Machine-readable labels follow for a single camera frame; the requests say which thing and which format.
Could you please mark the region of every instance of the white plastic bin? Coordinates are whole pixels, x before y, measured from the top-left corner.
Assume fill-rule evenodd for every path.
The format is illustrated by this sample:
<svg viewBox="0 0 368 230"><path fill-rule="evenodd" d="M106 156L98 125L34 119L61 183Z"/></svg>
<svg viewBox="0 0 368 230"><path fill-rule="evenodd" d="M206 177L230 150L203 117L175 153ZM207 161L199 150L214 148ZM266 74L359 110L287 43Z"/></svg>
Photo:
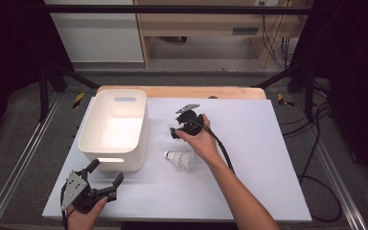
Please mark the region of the white plastic bin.
<svg viewBox="0 0 368 230"><path fill-rule="evenodd" d="M146 155L149 114L146 93L109 89L97 94L79 139L89 160L99 159L100 171L137 171Z"/></svg>

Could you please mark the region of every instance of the yellow and black tape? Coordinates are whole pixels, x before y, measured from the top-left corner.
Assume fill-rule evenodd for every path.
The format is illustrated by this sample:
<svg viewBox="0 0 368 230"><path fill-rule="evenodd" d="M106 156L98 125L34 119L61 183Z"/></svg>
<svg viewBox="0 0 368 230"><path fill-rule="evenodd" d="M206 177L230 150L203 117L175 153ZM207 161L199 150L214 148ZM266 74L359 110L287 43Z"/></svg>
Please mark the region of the yellow and black tape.
<svg viewBox="0 0 368 230"><path fill-rule="evenodd" d="M295 106L294 103L286 103L282 94L279 94L279 105L287 105L289 107L294 107Z"/></svg>
<svg viewBox="0 0 368 230"><path fill-rule="evenodd" d="M78 108L80 106L80 103L82 101L84 93L79 93L76 97L76 100L74 101L73 108Z"/></svg>

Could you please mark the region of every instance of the shuttlecock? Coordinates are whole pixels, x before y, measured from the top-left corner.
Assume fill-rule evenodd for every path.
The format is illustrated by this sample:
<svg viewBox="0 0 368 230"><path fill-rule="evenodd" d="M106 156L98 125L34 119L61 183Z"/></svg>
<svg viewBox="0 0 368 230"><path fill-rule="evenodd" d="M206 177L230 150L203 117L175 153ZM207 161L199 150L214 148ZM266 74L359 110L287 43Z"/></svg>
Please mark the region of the shuttlecock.
<svg viewBox="0 0 368 230"><path fill-rule="evenodd" d="M165 151L164 157L170 160L178 169L189 170L193 165L196 153L194 151Z"/></svg>

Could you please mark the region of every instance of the forearm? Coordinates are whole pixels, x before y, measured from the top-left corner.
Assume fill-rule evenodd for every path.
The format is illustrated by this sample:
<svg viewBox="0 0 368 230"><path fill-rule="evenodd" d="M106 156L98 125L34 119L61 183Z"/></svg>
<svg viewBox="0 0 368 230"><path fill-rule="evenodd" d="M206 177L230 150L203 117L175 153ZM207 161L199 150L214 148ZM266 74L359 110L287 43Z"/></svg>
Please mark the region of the forearm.
<svg viewBox="0 0 368 230"><path fill-rule="evenodd" d="M279 229L266 208L229 170L221 158L207 162L239 229Z"/></svg>

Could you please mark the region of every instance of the electrical outlet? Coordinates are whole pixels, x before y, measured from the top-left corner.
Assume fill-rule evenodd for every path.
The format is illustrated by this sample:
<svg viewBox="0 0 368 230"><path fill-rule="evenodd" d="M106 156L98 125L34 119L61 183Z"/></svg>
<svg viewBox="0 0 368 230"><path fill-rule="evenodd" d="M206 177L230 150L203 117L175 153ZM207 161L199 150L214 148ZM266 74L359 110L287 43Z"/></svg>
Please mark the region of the electrical outlet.
<svg viewBox="0 0 368 230"><path fill-rule="evenodd" d="M277 7L279 0L256 0L255 7Z"/></svg>

